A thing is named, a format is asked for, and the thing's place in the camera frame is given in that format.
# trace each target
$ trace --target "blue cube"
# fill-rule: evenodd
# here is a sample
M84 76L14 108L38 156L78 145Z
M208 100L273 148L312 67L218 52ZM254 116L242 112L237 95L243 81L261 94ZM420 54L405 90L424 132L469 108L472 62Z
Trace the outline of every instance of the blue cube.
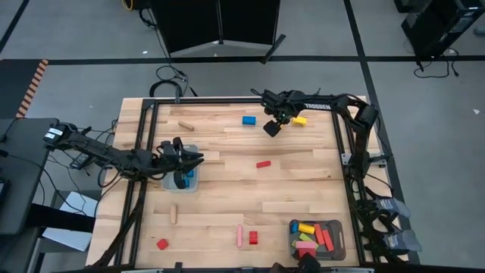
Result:
M256 117L243 116L242 125L256 125Z

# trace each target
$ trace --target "gray floor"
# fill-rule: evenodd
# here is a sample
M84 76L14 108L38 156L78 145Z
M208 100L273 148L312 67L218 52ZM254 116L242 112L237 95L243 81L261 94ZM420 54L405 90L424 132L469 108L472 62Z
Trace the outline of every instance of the gray floor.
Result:
M0 33L20 0L0 2ZM390 0L352 0L366 55L411 55ZM485 17L477 25L485 25ZM279 32L288 38L278 55L356 55L346 11L336 0L283 0ZM471 29L454 45L462 55L485 55L485 38ZM256 49L211 48L185 56L260 55ZM119 1L31 1L0 58L151 58L162 53L153 31ZM300 89L313 93L367 95L358 63L271 62L177 64L200 96L246 96L250 88ZM411 224L424 251L423 264L485 268L482 259L485 184L479 175L485 134L482 107L485 62L457 62L459 78L420 80L414 63L369 64ZM49 65L27 114L57 117L81 127L108 128L124 97L148 95L156 64ZM433 64L427 74L445 72ZM168 87L157 92L169 96ZM481 110L476 115L473 109ZM62 153L54 156L69 162ZM74 190L67 171L48 164L60 190ZM89 169L97 173L96 167ZM73 172L82 190L98 186L84 172ZM52 196L52 188L46 187ZM36 202L41 202L40 192ZM75 269L85 253L55 254L42 271Z

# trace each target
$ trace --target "red block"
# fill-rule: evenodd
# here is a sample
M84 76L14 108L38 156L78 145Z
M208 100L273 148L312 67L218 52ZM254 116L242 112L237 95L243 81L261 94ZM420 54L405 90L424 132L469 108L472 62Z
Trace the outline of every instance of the red block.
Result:
M323 230L321 234L324 236L325 244L327 245L328 251L333 251L333 243L328 230Z
M298 257L301 259L303 258L303 255L306 253L310 253L310 255L314 256L317 255L317 250L315 248L311 249L298 249Z
M250 231L249 232L249 244L258 244L258 232L257 231Z
M324 235L321 234L321 228L319 224L315 224L315 237L318 244L325 244Z
M168 246L168 242L165 239L161 239L158 241L157 246L160 250L166 249Z
M271 161L256 163L256 168L264 168L268 166L271 166Z

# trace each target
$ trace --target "wooden tabletop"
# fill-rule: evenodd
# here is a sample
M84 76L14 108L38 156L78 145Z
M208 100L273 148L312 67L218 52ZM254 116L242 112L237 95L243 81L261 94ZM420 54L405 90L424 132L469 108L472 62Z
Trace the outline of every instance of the wooden tabletop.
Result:
M115 148L134 147L141 104L142 99L123 101ZM242 126L243 115L256 116L256 126ZM175 262L183 262L184 268L271 267L275 262L296 266L288 249L287 225L292 219L339 220L346 258L321 264L358 265L330 112L303 111L301 116L308 118L306 127L289 124L271 138L262 129L271 117L257 104L160 106L154 146L181 137L184 144L196 144L205 161L200 165L196 193L169 193L149 184L136 267L173 268ZM195 130L180 127L178 121L192 124ZM342 132L346 143L345 130ZM146 139L147 133L142 147L146 147ZM373 131L369 152L379 151ZM271 160L269 168L255 167L267 160ZM369 174L387 181L383 168L373 166ZM113 175L109 172L106 181ZM390 195L386 185L371 177L365 184L378 194ZM99 259L118 232L126 188L127 182L122 180L103 197L87 265ZM170 223L173 203L178 207L177 224ZM236 245L238 224L243 225L241 248ZM249 231L258 232L258 245L249 245ZM156 246L161 238L169 243L166 250ZM130 244L129 235L124 262L128 261Z

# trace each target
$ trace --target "floor mat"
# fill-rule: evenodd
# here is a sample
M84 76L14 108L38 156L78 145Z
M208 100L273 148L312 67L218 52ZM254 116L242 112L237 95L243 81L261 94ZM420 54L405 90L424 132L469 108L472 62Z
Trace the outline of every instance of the floor mat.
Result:
M0 61L0 118L25 116L46 65L46 60Z

